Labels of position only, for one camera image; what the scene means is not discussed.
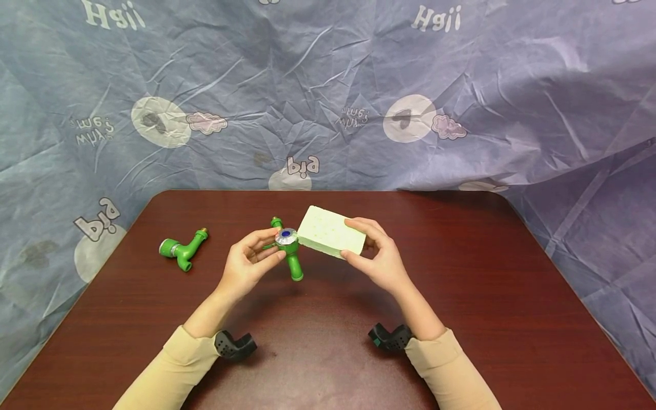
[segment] wooden tabletop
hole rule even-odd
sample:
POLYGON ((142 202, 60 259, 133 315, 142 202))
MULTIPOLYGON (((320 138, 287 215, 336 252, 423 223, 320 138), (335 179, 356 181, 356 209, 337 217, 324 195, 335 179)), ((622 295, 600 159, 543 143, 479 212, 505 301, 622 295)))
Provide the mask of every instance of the wooden tabletop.
MULTIPOLYGON (((310 205, 380 222, 505 410, 653 409, 654 401, 501 196, 487 192, 168 191, 153 198, 1 410, 111 409, 220 279, 228 248, 310 205), (183 273, 163 239, 209 239, 183 273)), ((299 252, 226 326, 250 332, 246 361, 219 359, 187 409, 435 409, 404 354, 377 350, 394 301, 343 260, 299 252)))

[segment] green pipe end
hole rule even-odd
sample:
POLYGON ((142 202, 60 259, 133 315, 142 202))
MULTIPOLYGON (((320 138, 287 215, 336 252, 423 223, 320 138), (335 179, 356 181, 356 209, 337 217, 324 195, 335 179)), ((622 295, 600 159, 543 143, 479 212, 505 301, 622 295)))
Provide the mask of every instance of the green pipe end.
POLYGON ((178 266, 183 272, 189 272, 192 268, 190 259, 196 254, 201 243, 209 237, 207 228, 196 231, 189 245, 181 245, 175 239, 164 239, 159 246, 159 254, 167 258, 177 258, 178 266))

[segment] person's right hand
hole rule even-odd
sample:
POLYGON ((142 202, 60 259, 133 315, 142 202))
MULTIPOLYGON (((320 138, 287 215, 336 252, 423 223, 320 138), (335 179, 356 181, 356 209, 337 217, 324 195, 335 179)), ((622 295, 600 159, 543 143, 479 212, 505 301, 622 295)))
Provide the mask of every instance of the person's right hand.
POLYGON ((373 259, 368 259, 351 251, 343 250, 342 258, 392 295, 412 284, 394 240, 387 236, 378 222, 358 217, 346 219, 344 223, 367 235, 365 250, 372 249, 375 256, 373 259))

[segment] green faucet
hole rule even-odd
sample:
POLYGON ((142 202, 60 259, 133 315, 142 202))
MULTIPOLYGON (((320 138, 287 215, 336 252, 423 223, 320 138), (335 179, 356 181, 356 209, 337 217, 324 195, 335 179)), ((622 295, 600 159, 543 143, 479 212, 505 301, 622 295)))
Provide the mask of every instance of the green faucet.
POLYGON ((159 254, 167 258, 177 258, 178 266, 185 272, 189 272, 192 268, 192 263, 189 260, 198 250, 198 247, 207 239, 207 228, 196 231, 196 235, 189 245, 181 245, 180 242, 174 239, 164 239, 159 246, 159 254))
POLYGON ((291 271, 291 279, 295 282, 302 280, 303 271, 300 269, 300 262, 298 261, 298 234, 296 230, 283 228, 283 221, 275 216, 271 219, 271 227, 281 228, 281 230, 276 235, 276 242, 264 248, 278 246, 280 251, 285 251, 287 253, 285 259, 287 259, 289 270, 291 271))

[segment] foam block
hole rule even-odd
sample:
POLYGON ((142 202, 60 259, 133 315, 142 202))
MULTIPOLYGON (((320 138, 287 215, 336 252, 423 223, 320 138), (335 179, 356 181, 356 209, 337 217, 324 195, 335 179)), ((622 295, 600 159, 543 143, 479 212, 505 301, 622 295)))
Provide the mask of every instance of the foam block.
POLYGON ((316 251, 343 259, 341 250, 359 255, 367 237, 344 224, 345 216, 311 205, 298 227, 298 242, 316 251))

